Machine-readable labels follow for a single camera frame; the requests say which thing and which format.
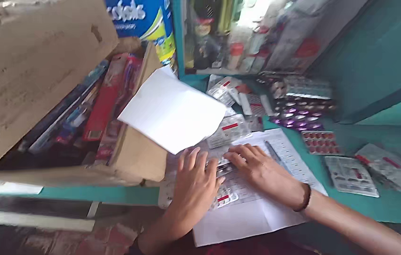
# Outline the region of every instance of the cardboard box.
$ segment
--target cardboard box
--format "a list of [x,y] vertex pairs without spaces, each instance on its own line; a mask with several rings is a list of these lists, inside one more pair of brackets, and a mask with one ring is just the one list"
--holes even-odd
[[[105,57],[131,51],[119,41],[102,0],[61,0],[0,26],[0,158]],[[161,64],[150,43],[138,89]],[[164,177],[167,152],[131,127],[121,130],[110,166],[0,171],[0,180],[133,186]]]

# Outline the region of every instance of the paper sheet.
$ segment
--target paper sheet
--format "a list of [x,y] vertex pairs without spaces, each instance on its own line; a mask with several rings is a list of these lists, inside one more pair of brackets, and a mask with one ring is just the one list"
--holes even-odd
[[0,182],[0,194],[39,194],[42,189],[43,186],[24,183]]
[[172,154],[193,146],[218,128],[226,106],[157,69],[142,84],[118,120]]
[[[311,188],[327,195],[323,185],[306,166],[282,129],[254,132],[251,137],[240,139],[233,144],[259,145],[270,155],[265,141],[270,142],[296,179],[309,183]],[[236,173],[229,173],[225,177],[224,184],[238,194],[239,200],[208,212],[194,226],[194,241],[197,247],[269,233],[307,221],[301,213],[255,193]]]

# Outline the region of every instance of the pen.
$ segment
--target pen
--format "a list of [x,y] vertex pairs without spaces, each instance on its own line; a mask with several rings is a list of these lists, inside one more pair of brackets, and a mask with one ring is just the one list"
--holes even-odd
[[274,150],[273,146],[271,145],[270,142],[265,141],[265,146],[266,148],[270,151],[271,157],[278,163],[279,165],[283,166],[288,173],[291,174],[291,172],[288,170],[287,166],[285,163],[282,161],[282,159],[277,155],[276,151]]

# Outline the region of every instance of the teal counter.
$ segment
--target teal counter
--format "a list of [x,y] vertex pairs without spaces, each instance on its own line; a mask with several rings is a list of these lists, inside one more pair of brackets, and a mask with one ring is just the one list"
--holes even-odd
[[[279,128],[267,119],[268,117],[264,121],[264,129]],[[345,150],[347,156],[352,156],[368,142],[381,144],[401,153],[401,127],[341,125],[329,119],[324,120],[324,125],[326,130],[335,132],[337,143]],[[377,221],[401,223],[401,192],[386,189],[379,184],[379,198],[338,192],[333,187],[323,156],[309,154],[299,132],[287,128],[283,130],[330,197]]]
[[[264,128],[279,128],[265,118]],[[324,120],[325,128],[336,133],[338,144],[346,155],[352,156],[367,142],[381,144],[401,153],[401,127],[341,125],[329,119]],[[283,128],[306,165],[323,184],[329,196],[354,210],[377,221],[401,223],[401,192],[377,184],[379,198],[338,192],[334,189],[323,156],[311,155],[298,132]],[[144,187],[59,187],[43,188],[38,195],[22,195],[45,199],[90,200],[117,204],[156,206],[159,188]]]

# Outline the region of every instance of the black bracelet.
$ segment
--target black bracelet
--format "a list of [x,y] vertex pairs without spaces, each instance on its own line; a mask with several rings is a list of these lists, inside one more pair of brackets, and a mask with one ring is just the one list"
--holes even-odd
[[306,193],[304,194],[304,200],[303,200],[303,204],[301,205],[301,207],[299,209],[294,210],[294,212],[301,212],[304,209],[306,209],[306,207],[309,205],[309,201],[311,201],[311,186],[309,186],[309,184],[307,183],[303,183],[306,187]]

